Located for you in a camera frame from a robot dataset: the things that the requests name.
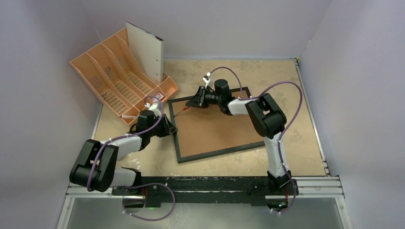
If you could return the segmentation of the small red white box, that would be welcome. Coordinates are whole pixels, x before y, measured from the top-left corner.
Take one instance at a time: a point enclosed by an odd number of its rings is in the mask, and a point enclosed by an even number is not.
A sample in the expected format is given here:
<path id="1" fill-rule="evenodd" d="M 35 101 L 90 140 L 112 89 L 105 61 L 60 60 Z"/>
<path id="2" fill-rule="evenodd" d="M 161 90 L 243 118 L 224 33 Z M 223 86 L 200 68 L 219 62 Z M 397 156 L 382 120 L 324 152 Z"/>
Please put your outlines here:
<path id="1" fill-rule="evenodd" d="M 164 96 L 163 94 L 161 94 L 161 93 L 157 93 L 157 94 L 155 95 L 155 97 L 156 97 L 157 99 L 159 99 L 160 101 L 163 101 L 163 99 L 165 98 L 165 96 Z"/>

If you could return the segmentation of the red white marker pen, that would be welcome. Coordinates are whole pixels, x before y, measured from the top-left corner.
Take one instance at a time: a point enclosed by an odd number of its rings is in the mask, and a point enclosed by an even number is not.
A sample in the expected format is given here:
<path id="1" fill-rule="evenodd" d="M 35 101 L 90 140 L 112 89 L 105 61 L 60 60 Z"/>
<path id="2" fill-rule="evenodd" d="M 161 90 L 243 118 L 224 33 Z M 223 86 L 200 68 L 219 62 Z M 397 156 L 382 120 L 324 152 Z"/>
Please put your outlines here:
<path id="1" fill-rule="evenodd" d="M 122 118 L 122 119 L 136 119 L 137 116 L 133 116 L 133 115 L 122 115 L 121 118 Z"/>

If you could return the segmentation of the black sunflower photo frame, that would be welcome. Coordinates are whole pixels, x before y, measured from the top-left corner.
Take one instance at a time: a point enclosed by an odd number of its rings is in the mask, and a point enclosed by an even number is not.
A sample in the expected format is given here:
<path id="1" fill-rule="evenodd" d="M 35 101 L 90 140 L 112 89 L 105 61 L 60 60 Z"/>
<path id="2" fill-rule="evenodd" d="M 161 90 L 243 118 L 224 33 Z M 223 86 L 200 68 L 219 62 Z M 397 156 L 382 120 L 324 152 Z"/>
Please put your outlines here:
<path id="1" fill-rule="evenodd" d="M 171 123 L 178 131 L 173 134 L 178 163 L 253 149 L 265 145 L 256 133 L 248 115 L 228 116 L 217 105 L 208 108 L 185 107 L 191 97 L 168 101 Z"/>

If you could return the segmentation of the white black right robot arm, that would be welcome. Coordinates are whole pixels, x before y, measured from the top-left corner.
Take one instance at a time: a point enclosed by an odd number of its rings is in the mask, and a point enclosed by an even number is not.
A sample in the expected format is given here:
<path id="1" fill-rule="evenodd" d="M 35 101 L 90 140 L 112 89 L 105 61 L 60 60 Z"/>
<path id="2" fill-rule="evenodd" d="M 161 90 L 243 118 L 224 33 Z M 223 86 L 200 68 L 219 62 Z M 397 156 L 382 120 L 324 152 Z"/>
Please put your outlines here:
<path id="1" fill-rule="evenodd" d="M 285 150 L 282 133 L 287 118 L 273 97 L 265 93 L 246 99 L 232 96 L 228 81 L 219 79 L 210 86 L 200 86 L 198 92 L 187 101 L 186 107 L 207 108 L 211 104 L 219 106 L 225 115 L 248 115 L 256 132 L 264 138 L 268 158 L 268 188 L 280 194 L 290 182 L 290 171 L 284 160 Z"/>

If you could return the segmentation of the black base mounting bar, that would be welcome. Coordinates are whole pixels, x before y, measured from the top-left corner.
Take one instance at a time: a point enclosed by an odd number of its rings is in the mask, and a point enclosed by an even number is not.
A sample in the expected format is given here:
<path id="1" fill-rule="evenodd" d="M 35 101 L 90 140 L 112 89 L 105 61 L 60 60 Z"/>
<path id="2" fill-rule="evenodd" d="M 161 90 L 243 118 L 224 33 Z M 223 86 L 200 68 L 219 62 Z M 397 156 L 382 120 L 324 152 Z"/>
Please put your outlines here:
<path id="1" fill-rule="evenodd" d="M 268 176 L 258 177 L 142 177 L 135 187 L 115 187 L 112 195 L 143 196 L 147 208 L 162 203 L 250 204 L 286 208 L 299 194 L 296 180 L 280 189 L 269 187 Z"/>

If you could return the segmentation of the white binder board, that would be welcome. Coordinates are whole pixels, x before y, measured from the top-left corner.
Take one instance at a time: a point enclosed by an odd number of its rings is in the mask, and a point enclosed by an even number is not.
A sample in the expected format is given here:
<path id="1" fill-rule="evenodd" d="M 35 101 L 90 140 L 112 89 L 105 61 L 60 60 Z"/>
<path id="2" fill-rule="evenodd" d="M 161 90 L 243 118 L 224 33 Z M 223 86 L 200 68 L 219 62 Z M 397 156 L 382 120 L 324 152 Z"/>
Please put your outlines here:
<path id="1" fill-rule="evenodd" d="M 154 83 L 163 81 L 164 40 L 126 22 L 129 48 L 145 75 Z"/>

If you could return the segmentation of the peach plastic file organizer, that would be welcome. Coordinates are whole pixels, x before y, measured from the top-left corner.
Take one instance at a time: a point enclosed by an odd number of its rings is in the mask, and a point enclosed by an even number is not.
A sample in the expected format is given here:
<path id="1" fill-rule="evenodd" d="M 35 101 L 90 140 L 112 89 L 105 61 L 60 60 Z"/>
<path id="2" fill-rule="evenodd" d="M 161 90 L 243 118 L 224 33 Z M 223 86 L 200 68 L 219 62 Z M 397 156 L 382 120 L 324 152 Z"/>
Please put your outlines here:
<path id="1" fill-rule="evenodd" d="M 178 92 L 178 86 L 167 74 L 160 84 L 154 83 L 143 73 L 129 48 L 127 29 L 112 35 L 92 49 L 73 59 L 70 64 L 87 86 L 125 124 L 136 119 L 122 119 L 122 115 L 139 115 L 144 103 L 152 103 L 155 96 L 165 96 L 163 103 Z"/>

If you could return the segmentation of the aluminium rail frame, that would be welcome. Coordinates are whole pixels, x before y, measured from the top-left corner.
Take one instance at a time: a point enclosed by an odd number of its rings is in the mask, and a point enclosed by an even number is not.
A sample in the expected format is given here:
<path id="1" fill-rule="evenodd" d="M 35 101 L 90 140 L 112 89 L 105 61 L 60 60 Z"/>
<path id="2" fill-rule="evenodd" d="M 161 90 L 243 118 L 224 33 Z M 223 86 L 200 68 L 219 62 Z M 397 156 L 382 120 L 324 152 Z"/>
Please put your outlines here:
<path id="1" fill-rule="evenodd" d="M 154 136 L 176 135 L 174 115 L 167 117 L 162 102 L 146 104 L 138 122 L 123 136 L 100 142 L 86 140 L 69 175 L 71 183 L 89 192 L 109 192 L 127 200 L 143 200 L 146 207 L 162 203 L 225 203 L 266 206 L 283 214 L 296 198 L 335 198 L 344 194 L 338 178 L 322 177 L 311 186 L 309 178 L 294 179 L 288 168 L 283 137 L 292 125 L 274 98 L 264 90 L 258 96 L 234 97 L 224 79 L 211 80 L 207 73 L 196 95 L 185 108 L 206 109 L 217 105 L 228 116 L 247 115 L 255 132 L 263 138 L 269 168 L 258 177 L 144 177 L 139 170 L 118 168 L 120 155 L 143 150 Z"/>

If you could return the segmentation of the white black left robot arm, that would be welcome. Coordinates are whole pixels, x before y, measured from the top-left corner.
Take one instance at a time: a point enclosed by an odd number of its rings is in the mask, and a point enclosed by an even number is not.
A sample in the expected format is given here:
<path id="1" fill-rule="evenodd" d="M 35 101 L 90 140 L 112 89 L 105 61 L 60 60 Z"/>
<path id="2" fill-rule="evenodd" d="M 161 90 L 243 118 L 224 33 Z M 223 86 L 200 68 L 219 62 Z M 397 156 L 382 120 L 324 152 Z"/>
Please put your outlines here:
<path id="1" fill-rule="evenodd" d="M 130 195 L 137 195 L 142 190 L 141 172 L 133 168 L 118 168 L 117 161 L 127 154 L 145 149 L 151 138 L 166 137 L 177 131 L 165 114 L 156 115 L 151 110 L 143 110 L 125 135 L 107 141 L 86 140 L 69 180 L 88 191 L 104 192 L 110 187 L 124 187 Z"/>

